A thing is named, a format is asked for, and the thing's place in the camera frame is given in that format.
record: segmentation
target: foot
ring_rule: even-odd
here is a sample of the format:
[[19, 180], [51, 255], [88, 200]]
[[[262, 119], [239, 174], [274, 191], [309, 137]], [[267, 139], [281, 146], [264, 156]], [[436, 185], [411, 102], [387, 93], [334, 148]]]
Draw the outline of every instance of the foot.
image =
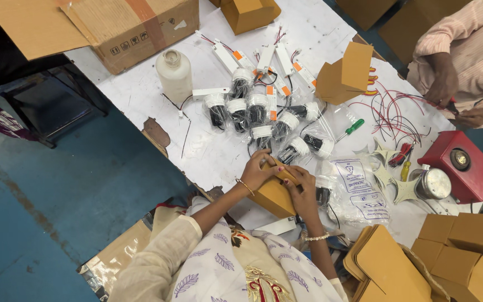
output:
[[191, 206], [191, 204], [193, 203], [193, 197], [198, 196], [198, 195], [200, 195], [200, 193], [198, 191], [193, 191], [193, 192], [191, 192], [187, 195], [186, 201], [187, 201], [188, 207]]

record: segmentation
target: man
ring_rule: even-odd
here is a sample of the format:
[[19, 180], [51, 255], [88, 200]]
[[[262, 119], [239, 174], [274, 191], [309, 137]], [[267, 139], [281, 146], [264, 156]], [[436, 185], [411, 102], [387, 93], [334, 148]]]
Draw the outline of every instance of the man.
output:
[[483, 128], [483, 0], [443, 18], [419, 39], [407, 80], [427, 100], [446, 107], [453, 97], [457, 123]]

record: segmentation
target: person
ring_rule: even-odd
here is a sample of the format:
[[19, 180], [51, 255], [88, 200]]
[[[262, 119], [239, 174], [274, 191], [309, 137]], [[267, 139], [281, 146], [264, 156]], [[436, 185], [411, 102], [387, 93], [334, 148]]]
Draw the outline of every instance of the person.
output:
[[426, 32], [416, 45], [407, 80], [448, 119], [483, 128], [483, 0], [474, 0]]
[[[173, 219], [120, 272], [110, 302], [118, 301], [332, 301], [347, 302], [318, 216], [315, 177], [297, 166], [275, 166], [271, 150], [255, 152], [239, 182], [210, 203], [192, 199], [186, 215]], [[262, 170], [265, 161], [274, 167]], [[283, 169], [294, 208], [305, 221], [311, 259], [264, 231], [229, 226], [223, 216]]]

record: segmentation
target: red machine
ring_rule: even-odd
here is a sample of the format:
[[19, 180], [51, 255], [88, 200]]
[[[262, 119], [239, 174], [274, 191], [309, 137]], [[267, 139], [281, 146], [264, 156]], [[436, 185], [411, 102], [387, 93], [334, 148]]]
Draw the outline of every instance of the red machine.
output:
[[462, 131], [442, 131], [417, 160], [443, 170], [460, 204], [483, 202], [483, 153]]

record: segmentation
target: striped pink shirt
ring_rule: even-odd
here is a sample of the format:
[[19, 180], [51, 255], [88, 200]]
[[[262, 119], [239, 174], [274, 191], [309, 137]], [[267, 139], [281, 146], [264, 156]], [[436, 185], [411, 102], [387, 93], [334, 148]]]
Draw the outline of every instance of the striped pink shirt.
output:
[[[473, 108], [483, 99], [483, 0], [474, 0], [443, 18], [419, 39], [407, 80], [423, 95], [434, 81], [432, 67], [423, 56], [441, 52], [450, 53], [458, 72], [456, 109], [461, 112]], [[483, 100], [476, 107], [483, 107]], [[453, 118], [450, 113], [441, 113]]]

